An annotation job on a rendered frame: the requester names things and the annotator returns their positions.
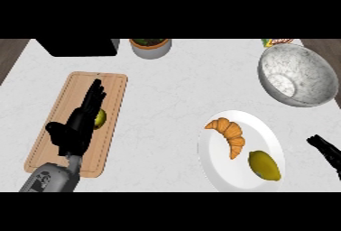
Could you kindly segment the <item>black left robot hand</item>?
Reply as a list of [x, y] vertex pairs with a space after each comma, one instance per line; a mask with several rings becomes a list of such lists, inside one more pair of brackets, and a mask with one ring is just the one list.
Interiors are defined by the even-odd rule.
[[95, 118], [105, 96], [102, 81], [95, 79], [82, 106], [70, 115], [67, 123], [48, 123], [46, 130], [52, 143], [59, 147], [59, 156], [84, 155], [92, 140]]

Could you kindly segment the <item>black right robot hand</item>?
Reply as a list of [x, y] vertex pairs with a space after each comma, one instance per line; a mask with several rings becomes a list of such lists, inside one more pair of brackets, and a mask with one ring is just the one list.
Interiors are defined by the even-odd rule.
[[307, 138], [307, 143], [318, 148], [341, 180], [341, 150], [318, 134]]

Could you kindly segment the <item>yellow lemon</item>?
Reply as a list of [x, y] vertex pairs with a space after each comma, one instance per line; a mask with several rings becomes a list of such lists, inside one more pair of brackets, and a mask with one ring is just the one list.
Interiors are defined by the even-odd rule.
[[248, 164], [254, 174], [263, 180], [281, 180], [279, 166], [266, 152], [250, 152]]

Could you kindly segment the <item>white plate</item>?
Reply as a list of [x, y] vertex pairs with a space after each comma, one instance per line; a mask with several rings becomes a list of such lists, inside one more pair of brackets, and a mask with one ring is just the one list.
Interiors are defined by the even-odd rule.
[[[229, 157], [229, 144], [213, 129], [201, 129], [198, 156], [211, 185], [219, 191], [278, 191], [285, 178], [285, 157], [278, 137], [266, 123], [251, 114], [229, 110], [216, 114], [208, 121], [226, 118], [242, 130], [245, 146], [235, 159]], [[265, 151], [279, 167], [279, 180], [263, 180], [248, 164], [250, 152]]]

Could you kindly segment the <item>grey marbled bowl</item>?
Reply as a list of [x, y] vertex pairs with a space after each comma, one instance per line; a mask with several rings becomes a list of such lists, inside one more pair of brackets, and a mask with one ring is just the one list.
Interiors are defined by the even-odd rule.
[[321, 106], [338, 93], [334, 68], [304, 46], [282, 43], [268, 48], [259, 60], [257, 74], [266, 93], [288, 106]]

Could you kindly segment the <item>yellow-green fruit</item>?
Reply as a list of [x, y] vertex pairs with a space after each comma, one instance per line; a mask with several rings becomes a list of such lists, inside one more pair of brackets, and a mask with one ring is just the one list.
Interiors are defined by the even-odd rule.
[[95, 118], [95, 126], [93, 126], [95, 130], [98, 130], [102, 127], [102, 125], [105, 124], [105, 121], [107, 121], [107, 113], [104, 110], [101, 110]]

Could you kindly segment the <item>orange croissant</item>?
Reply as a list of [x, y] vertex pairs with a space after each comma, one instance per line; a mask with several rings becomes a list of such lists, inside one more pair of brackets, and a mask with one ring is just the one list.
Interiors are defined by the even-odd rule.
[[229, 158], [235, 160], [245, 145], [239, 124], [220, 117], [207, 123], [206, 129], [213, 129], [225, 137], [229, 145]]

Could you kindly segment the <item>black appliance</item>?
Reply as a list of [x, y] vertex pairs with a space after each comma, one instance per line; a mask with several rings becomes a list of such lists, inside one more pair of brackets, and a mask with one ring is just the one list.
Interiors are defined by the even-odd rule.
[[53, 57], [115, 56], [120, 39], [37, 39]]

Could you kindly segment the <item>grey plant pot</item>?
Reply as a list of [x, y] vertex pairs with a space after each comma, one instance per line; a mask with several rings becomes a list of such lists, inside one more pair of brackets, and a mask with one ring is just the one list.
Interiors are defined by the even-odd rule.
[[135, 40], [130, 40], [130, 46], [135, 54], [146, 59], [154, 60], [161, 58], [172, 50], [172, 39], [166, 39], [160, 44], [152, 46], [145, 46], [139, 44]]

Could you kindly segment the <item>yellow green printed box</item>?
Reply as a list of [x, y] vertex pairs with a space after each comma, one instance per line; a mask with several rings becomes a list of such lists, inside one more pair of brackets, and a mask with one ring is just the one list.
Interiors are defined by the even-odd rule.
[[282, 44], [282, 43], [291, 43], [294, 40], [293, 39], [263, 39], [263, 45], [266, 48], [272, 47], [276, 44]]

